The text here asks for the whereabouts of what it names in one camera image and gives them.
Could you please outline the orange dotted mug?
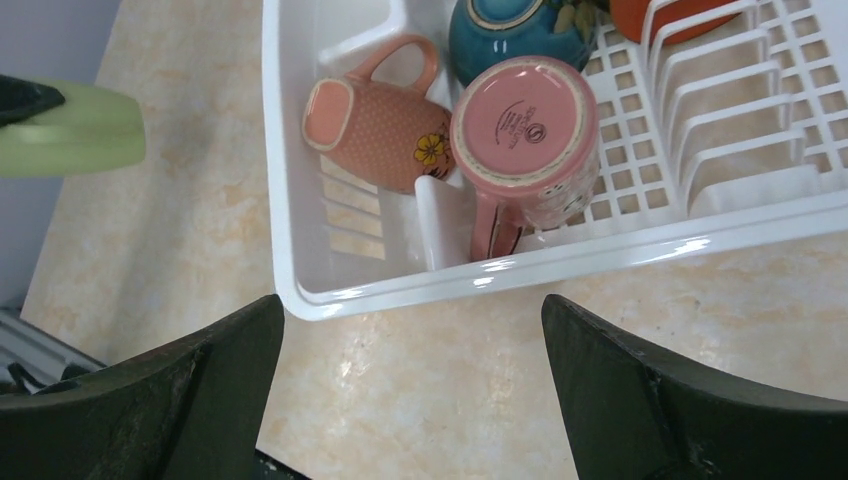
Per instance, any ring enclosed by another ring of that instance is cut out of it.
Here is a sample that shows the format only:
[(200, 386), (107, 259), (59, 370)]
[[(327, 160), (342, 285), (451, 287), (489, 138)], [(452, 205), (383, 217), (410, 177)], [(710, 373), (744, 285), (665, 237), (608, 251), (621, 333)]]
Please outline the orange dotted mug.
[[(375, 80), (377, 68), (408, 45), (423, 57), (415, 81), (401, 86)], [(456, 167), (452, 113), (426, 98), (438, 71), (433, 42), (417, 34), (396, 37), (343, 76), (315, 84), (302, 117), (302, 136), (337, 166), (379, 188), (412, 194), (422, 176), (444, 180)]]

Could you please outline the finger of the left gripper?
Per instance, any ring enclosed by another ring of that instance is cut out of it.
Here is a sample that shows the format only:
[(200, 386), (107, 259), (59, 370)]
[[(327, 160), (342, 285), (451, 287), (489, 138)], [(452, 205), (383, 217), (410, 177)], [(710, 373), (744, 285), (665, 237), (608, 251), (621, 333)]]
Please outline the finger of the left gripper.
[(54, 87), (1, 76), (1, 127), (42, 114), (65, 102), (65, 97)]

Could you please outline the red bowl yellow rim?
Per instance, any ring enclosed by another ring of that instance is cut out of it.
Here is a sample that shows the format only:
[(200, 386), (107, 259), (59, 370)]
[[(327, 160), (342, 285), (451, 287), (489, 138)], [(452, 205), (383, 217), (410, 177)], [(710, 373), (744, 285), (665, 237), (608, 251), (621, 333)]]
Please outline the red bowl yellow rim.
[[(643, 23), (649, 3), (649, 0), (609, 1), (609, 13), (612, 23), (628, 40), (636, 43), (641, 42)], [(728, 4), (728, 1), (722, 0), (681, 0), (661, 7), (655, 13), (652, 21), (651, 39), (654, 39), (656, 33), (661, 27), (669, 23), (709, 11), (726, 4)], [(735, 17), (736, 14), (731, 14), (722, 18), (710, 20), (680, 33), (673, 34), (667, 42), (669, 44), (677, 44), (691, 40), (726, 24)]]

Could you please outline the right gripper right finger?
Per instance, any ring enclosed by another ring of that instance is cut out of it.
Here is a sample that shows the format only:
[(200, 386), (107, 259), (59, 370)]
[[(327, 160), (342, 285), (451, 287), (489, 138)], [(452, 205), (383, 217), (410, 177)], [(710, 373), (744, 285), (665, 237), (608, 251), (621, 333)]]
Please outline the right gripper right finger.
[(843, 479), (847, 405), (723, 372), (548, 295), (541, 323), (582, 479)]

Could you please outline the pink glass mug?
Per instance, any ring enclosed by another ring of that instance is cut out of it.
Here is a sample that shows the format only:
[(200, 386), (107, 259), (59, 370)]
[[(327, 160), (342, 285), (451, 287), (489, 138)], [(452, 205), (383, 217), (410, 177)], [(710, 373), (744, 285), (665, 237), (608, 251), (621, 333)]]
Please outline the pink glass mug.
[(461, 95), (449, 139), (475, 192), (472, 261), (512, 254), (526, 231), (564, 226), (593, 197), (597, 102), (560, 60), (521, 56), (484, 71)]

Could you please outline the white plastic dish rack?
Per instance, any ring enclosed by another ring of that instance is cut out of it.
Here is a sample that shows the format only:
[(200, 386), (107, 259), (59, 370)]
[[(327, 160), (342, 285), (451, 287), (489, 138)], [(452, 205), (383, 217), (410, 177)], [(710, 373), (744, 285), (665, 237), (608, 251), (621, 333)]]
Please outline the white plastic dish rack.
[[(371, 185), (314, 150), (302, 117), (315, 84), (382, 44), (426, 37), (439, 71), (426, 98), (452, 113), (467, 88), (448, 33), (459, 1), (267, 1), (262, 88), (273, 278), (312, 321), (450, 300), (847, 227), (847, 5), (728, 1), (661, 27), (650, 1), (641, 42), (598, 9), (581, 75), (596, 98), (600, 174), (588, 206), (528, 230), (510, 255), (472, 261), (473, 185), (459, 168), (412, 194)], [(677, 44), (676, 33), (736, 14)], [(375, 71), (412, 84), (408, 45)]]

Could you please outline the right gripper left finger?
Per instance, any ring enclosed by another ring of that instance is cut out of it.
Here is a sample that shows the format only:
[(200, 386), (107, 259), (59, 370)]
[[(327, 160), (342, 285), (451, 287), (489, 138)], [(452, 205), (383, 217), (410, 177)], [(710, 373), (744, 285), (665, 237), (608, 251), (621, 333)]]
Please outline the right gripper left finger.
[(267, 295), (118, 364), (1, 398), (5, 479), (249, 479), (284, 337)]

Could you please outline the light green mug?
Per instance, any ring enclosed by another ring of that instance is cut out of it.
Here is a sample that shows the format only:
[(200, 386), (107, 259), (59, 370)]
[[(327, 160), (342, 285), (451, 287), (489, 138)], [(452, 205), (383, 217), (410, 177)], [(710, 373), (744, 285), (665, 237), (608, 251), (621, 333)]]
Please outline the light green mug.
[(56, 88), (66, 102), (1, 127), (3, 177), (65, 177), (123, 168), (144, 160), (145, 126), (134, 98), (93, 85), (24, 80)]

